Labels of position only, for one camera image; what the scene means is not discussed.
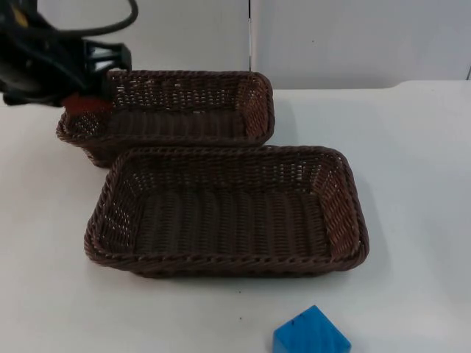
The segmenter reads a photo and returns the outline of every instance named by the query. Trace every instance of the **red object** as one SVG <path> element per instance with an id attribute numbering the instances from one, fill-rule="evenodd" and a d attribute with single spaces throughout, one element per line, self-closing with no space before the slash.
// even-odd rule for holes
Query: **red object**
<path id="1" fill-rule="evenodd" d="M 107 101 L 93 96 L 80 96 L 78 93 L 67 97 L 62 101 L 65 111 L 70 115 L 79 115 L 86 112 L 102 112 L 112 110 L 112 101 Z"/>

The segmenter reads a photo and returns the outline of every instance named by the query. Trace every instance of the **black cable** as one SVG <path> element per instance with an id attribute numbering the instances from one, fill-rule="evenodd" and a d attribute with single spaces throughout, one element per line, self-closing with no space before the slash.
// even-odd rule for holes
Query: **black cable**
<path id="1" fill-rule="evenodd" d="M 88 28 L 88 29 L 40 29 L 40 28 L 29 28 L 22 27 L 19 25 L 15 26 L 0 26 L 2 29 L 7 31 L 11 30 L 18 35 L 24 35 L 32 38 L 40 39 L 65 39 L 65 38 L 81 38 L 81 37 L 95 37 L 97 35 L 108 35 L 117 31 L 121 31 L 129 27 L 138 18 L 139 7 L 136 0 L 127 0 L 131 6 L 130 15 L 123 21 L 119 21 L 109 26 Z"/>

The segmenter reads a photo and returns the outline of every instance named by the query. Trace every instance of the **rectangular basket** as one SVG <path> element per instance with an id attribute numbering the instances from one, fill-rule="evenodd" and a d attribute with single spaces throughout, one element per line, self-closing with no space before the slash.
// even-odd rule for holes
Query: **rectangular basket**
<path id="1" fill-rule="evenodd" d="M 59 139 L 110 167 L 136 146 L 261 146 L 275 126 L 270 81 L 259 73 L 111 71 L 113 110 L 64 113 Z"/>
<path id="2" fill-rule="evenodd" d="M 318 275 L 368 251 L 350 167 L 322 147 L 132 149 L 85 234 L 92 261 L 145 277 Z"/>

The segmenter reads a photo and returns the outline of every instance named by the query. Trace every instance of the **blue block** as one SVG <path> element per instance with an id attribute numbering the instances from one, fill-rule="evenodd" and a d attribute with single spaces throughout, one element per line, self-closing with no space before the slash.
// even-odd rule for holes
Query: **blue block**
<path id="1" fill-rule="evenodd" d="M 273 353 L 349 353 L 352 345 L 316 306 L 273 334 Z"/>

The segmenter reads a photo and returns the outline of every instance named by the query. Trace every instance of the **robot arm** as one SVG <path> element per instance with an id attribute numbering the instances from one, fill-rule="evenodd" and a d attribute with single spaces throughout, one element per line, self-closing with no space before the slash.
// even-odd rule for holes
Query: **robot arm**
<path id="1" fill-rule="evenodd" d="M 131 69 L 131 54 L 122 43 L 85 40 L 129 26 L 138 14 L 95 29 L 55 29 L 31 2 L 0 0 L 0 92 L 8 105 L 36 103 L 62 107 L 72 95 L 107 98 L 106 73 Z"/>

